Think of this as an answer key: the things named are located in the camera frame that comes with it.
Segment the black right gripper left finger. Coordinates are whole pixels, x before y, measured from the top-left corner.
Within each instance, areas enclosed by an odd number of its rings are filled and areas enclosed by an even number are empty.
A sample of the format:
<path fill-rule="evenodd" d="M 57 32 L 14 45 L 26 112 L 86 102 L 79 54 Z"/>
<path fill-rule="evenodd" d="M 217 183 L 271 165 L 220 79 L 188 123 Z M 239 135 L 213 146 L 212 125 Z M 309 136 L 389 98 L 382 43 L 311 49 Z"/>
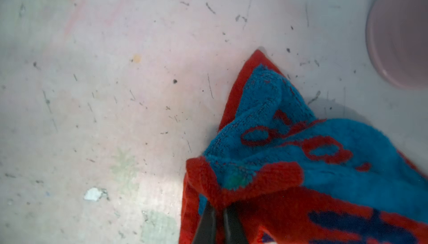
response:
<path fill-rule="evenodd" d="M 216 232 L 216 210 L 207 202 L 192 244 L 215 244 Z"/>

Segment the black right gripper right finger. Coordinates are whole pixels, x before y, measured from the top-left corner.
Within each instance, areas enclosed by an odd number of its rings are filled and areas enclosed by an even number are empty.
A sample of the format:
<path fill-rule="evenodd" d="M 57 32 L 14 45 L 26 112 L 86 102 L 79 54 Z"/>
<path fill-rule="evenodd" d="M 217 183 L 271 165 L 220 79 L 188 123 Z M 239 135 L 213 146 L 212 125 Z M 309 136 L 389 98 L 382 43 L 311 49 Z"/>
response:
<path fill-rule="evenodd" d="M 248 244 L 243 226 L 234 205 L 224 210 L 225 244 Z"/>

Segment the red blue towel cloth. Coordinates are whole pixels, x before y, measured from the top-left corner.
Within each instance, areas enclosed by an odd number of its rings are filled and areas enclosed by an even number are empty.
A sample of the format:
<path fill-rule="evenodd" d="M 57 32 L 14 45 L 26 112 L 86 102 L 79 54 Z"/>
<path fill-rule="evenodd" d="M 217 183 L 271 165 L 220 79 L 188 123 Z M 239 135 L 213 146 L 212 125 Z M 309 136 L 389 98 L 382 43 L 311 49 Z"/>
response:
<path fill-rule="evenodd" d="M 183 185 L 181 244 L 208 223 L 208 242 L 224 244 L 228 207 L 250 244 L 428 241 L 427 176 L 377 129 L 318 119 L 258 50 L 232 87 L 216 138 L 187 160 Z"/>

